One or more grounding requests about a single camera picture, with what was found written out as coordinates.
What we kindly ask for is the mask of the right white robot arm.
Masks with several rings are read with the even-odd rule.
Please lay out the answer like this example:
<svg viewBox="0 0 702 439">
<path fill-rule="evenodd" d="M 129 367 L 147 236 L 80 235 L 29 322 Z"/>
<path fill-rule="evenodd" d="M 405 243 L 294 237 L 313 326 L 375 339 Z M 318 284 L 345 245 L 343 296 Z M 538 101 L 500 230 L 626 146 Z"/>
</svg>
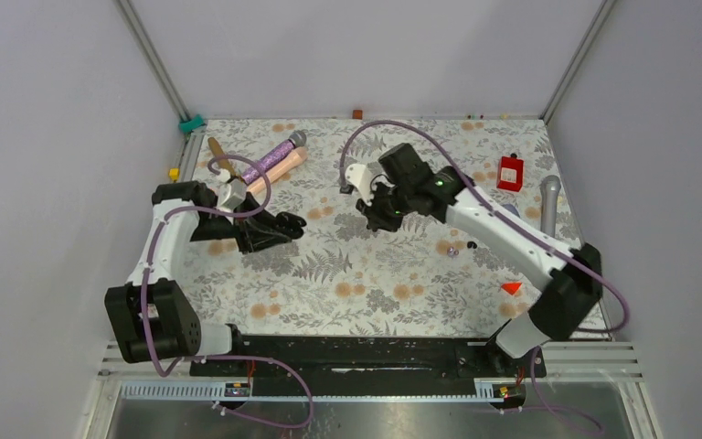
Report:
<svg viewBox="0 0 702 439">
<path fill-rule="evenodd" d="M 395 232 L 410 213 L 432 217 L 483 243 L 540 292 L 524 314 L 492 335 L 487 362 L 496 375 L 513 375 L 536 346 L 569 339 L 600 301 L 601 255 L 589 244 L 574 249 L 531 227 L 487 198 L 454 165 L 433 171 L 410 144 L 397 145 L 378 162 L 385 184 L 360 164 L 348 166 L 343 176 L 346 189 L 359 194 L 356 208 L 369 230 Z"/>
</svg>

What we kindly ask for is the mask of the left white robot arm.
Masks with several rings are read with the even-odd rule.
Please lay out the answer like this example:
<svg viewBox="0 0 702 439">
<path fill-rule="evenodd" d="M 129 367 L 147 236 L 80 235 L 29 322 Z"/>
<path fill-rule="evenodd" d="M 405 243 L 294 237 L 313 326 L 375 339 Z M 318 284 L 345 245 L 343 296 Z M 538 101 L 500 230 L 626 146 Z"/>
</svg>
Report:
<svg viewBox="0 0 702 439">
<path fill-rule="evenodd" d="M 227 376 L 244 370 L 245 348 L 231 325 L 203 324 L 177 274 L 187 246 L 235 241 L 242 254 L 261 252 L 302 238 L 305 219 L 271 214 L 232 178 L 216 193 L 199 181 L 163 184 L 152 195 L 152 226 L 138 263 L 122 286 L 111 287 L 104 305 L 125 362 L 212 355 Z"/>
</svg>

